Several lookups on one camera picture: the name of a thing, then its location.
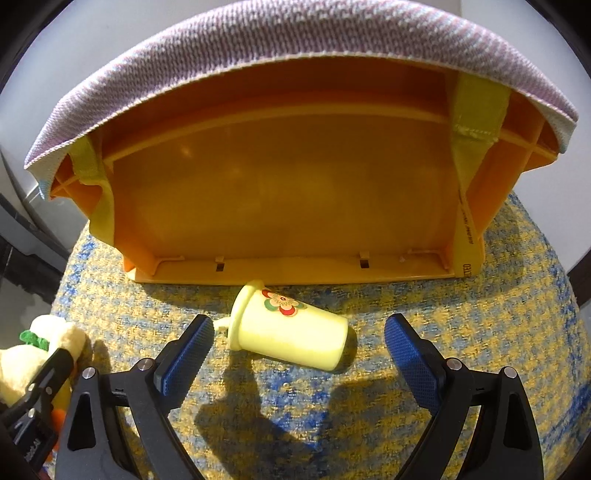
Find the yellow toy cup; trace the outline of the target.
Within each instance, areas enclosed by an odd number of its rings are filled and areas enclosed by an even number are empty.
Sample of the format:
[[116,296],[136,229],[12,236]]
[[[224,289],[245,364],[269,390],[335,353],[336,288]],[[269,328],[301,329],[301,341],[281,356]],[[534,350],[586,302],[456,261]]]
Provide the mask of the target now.
[[247,350],[324,371],[341,363],[349,336],[342,316],[252,281],[239,290],[228,317],[213,322],[232,351]]

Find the pink knit fabric liner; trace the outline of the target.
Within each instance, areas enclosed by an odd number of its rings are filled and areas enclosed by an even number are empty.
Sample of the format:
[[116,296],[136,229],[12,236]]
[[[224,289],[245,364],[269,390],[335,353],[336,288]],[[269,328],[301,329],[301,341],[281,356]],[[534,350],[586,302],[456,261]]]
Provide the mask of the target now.
[[53,108],[24,161],[48,192],[72,145],[143,101],[271,61],[360,56],[411,60],[477,75],[526,96],[566,150],[574,105],[492,31],[412,1],[242,1],[183,20],[92,73]]

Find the yellow plush bear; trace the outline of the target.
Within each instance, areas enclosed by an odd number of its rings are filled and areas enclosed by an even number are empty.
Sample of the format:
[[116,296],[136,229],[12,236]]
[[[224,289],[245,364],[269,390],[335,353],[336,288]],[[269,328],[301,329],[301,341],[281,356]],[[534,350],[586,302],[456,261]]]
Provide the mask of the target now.
[[19,335],[20,344],[1,350],[1,402],[13,406],[25,393],[44,363],[64,348],[77,362],[87,335],[74,322],[55,315],[36,317]]

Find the orange plastic crate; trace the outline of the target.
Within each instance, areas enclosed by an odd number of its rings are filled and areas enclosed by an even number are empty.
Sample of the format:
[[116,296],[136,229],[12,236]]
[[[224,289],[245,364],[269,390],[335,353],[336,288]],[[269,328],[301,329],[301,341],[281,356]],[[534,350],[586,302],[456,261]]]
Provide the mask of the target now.
[[552,163],[516,90],[451,68],[317,57],[223,73],[76,141],[51,182],[137,282],[477,274],[519,176]]

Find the colourful toy cube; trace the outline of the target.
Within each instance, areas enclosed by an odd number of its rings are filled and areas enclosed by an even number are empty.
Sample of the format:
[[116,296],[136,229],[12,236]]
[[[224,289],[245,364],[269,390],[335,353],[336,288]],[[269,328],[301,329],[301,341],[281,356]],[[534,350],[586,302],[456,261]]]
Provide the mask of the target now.
[[54,455],[59,450],[59,438],[61,435],[61,431],[63,429],[65,418],[66,418],[66,411],[65,410],[59,409],[59,408],[54,408],[51,411],[51,427],[52,427],[53,433],[55,434],[55,442],[54,442],[54,445],[53,445],[51,451],[48,453],[48,456],[46,457],[45,462],[51,461],[53,459]]

